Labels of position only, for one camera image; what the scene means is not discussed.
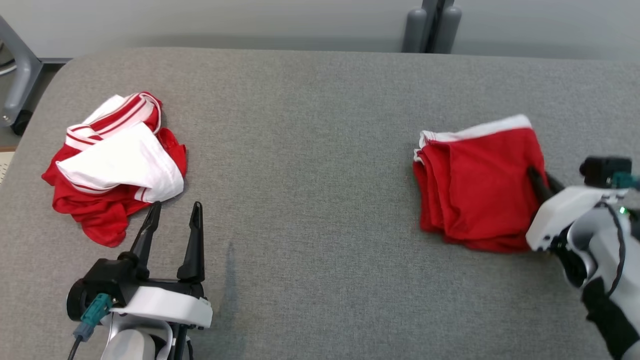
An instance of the gray cushion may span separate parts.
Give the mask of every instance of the gray cushion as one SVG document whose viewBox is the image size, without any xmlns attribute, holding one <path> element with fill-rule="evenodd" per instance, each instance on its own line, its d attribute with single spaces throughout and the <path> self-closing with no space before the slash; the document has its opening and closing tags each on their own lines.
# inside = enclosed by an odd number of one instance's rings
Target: gray cushion
<svg viewBox="0 0 640 360">
<path fill-rule="evenodd" d="M 548 169 L 640 151 L 640 67 L 427 54 L 128 49 L 55 77 L 0 186 L 0 358 L 64 358 L 71 284 L 131 245 L 92 243 L 40 179 L 65 128 L 110 95 L 148 90 L 188 147 L 149 268 L 175 277 L 204 206 L 212 329 L 199 359 L 603 359 L 580 293 L 543 254 L 442 243 L 418 228 L 420 130 L 527 114 Z M 105 329 L 80 346 L 98 359 Z"/>
</svg>

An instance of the white stripe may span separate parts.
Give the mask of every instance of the white stripe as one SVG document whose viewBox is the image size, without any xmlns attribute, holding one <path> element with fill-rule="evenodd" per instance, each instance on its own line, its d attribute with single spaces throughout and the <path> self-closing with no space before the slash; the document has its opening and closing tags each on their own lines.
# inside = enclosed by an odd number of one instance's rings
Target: white stripe
<svg viewBox="0 0 640 360">
<path fill-rule="evenodd" d="M 101 134 L 101 136 L 103 138 L 110 138 L 113 135 L 123 131 L 124 129 L 128 129 L 139 122 L 144 122 L 145 120 L 149 119 L 149 115 L 151 115 L 153 110 L 154 105 L 150 102 L 145 101 L 144 105 L 135 114 L 131 115 L 131 118 L 129 120 L 120 123 L 118 129 L 113 130 L 109 133 Z"/>
<path fill-rule="evenodd" d="M 67 131 L 67 133 L 80 140 L 86 140 L 91 143 L 97 143 L 100 140 L 92 139 L 90 136 L 98 135 L 92 128 L 86 127 L 84 129 L 78 129 L 73 131 Z"/>
<path fill-rule="evenodd" d="M 110 114 L 120 109 L 127 102 L 127 98 L 120 95 L 114 95 L 107 101 L 103 102 L 91 115 L 89 115 L 82 123 L 84 125 L 92 124 L 104 117 L 104 114 Z"/>
<path fill-rule="evenodd" d="M 87 150 L 87 149 L 89 149 L 91 147 L 90 144 L 79 142 L 76 139 L 72 139 L 72 138 L 70 138 L 68 136 L 65 138 L 65 145 L 69 145 L 69 146 L 73 147 L 74 149 L 77 149 L 77 150 L 80 150 L 80 151 L 85 151 L 85 150 Z"/>
<path fill-rule="evenodd" d="M 420 156 L 418 156 L 418 152 L 420 151 L 420 149 L 414 149 L 413 150 L 413 161 L 416 163 L 421 163 L 424 165 L 424 162 L 422 161 L 422 158 Z"/>
<path fill-rule="evenodd" d="M 158 131 L 160 131 L 160 127 L 162 126 L 161 121 L 162 121 L 162 109 L 160 107 L 160 104 L 158 104 L 158 102 L 151 96 L 147 95 L 147 94 L 140 94 L 143 97 L 146 97 L 147 99 L 149 99 L 149 101 L 151 101 L 152 103 L 154 103 L 156 105 L 156 108 L 158 109 L 158 123 L 156 125 L 156 129 L 153 131 L 154 135 L 157 134 Z"/>
<path fill-rule="evenodd" d="M 515 115 L 502 120 L 496 120 L 472 126 L 457 133 L 434 133 L 433 131 L 420 132 L 420 148 L 427 146 L 429 141 L 456 142 L 471 138 L 481 138 L 501 131 L 532 128 L 531 122 L 525 115 Z"/>
<path fill-rule="evenodd" d="M 139 187 L 138 191 L 136 192 L 135 195 L 133 195 L 133 199 L 138 200 L 138 201 L 142 201 L 142 192 L 145 191 L 146 188 L 144 187 Z"/>
<path fill-rule="evenodd" d="M 76 186 L 76 184 L 71 183 L 71 186 L 74 187 L 74 189 L 76 189 L 79 192 L 83 192 L 83 193 L 90 193 L 90 194 L 94 194 L 94 195 L 98 195 L 98 194 L 103 194 L 108 192 L 109 190 L 91 190 L 91 189 L 86 189 L 86 188 L 81 188 L 79 186 Z"/>
<path fill-rule="evenodd" d="M 86 124 L 77 124 L 77 125 L 71 125 L 67 128 L 67 131 L 75 131 L 77 128 L 79 127 L 86 127 L 88 125 Z"/>
</svg>

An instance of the folded red shorts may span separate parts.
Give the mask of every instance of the folded red shorts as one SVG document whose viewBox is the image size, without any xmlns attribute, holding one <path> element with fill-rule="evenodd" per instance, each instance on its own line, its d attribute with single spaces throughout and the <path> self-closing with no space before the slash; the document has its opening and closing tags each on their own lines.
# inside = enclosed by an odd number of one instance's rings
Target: folded red shorts
<svg viewBox="0 0 640 360">
<path fill-rule="evenodd" d="M 545 173 L 524 115 L 457 133 L 423 131 L 413 164 L 422 195 L 420 228 L 474 250 L 530 250 L 525 233 L 539 207 L 530 166 Z"/>
</svg>

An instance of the gray wall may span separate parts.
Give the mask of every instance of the gray wall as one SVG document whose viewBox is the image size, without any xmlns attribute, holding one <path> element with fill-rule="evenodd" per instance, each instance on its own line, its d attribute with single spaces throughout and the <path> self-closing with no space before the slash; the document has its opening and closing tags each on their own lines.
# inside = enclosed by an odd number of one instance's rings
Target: gray wall
<svg viewBox="0 0 640 360">
<path fill-rule="evenodd" d="M 2 0 L 40 58 L 110 47 L 400 51 L 419 0 Z"/>
<path fill-rule="evenodd" d="M 2 0 L 41 58 L 111 47 L 400 51 L 422 0 Z M 640 61 L 638 0 L 455 0 L 457 54 Z"/>
<path fill-rule="evenodd" d="M 457 54 L 640 61 L 638 0 L 456 0 Z"/>
</svg>

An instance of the red and white shirt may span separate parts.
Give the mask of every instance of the red and white shirt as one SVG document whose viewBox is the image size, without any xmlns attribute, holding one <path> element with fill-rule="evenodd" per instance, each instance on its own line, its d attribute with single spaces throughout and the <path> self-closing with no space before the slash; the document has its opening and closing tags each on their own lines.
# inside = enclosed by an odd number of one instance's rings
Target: red and white shirt
<svg viewBox="0 0 640 360">
<path fill-rule="evenodd" d="M 42 174 L 55 187 L 53 208 L 71 214 L 97 243 L 119 245 L 129 215 L 184 189 L 186 147 L 161 127 L 161 106 L 148 92 L 110 98 L 67 128 Z"/>
</svg>

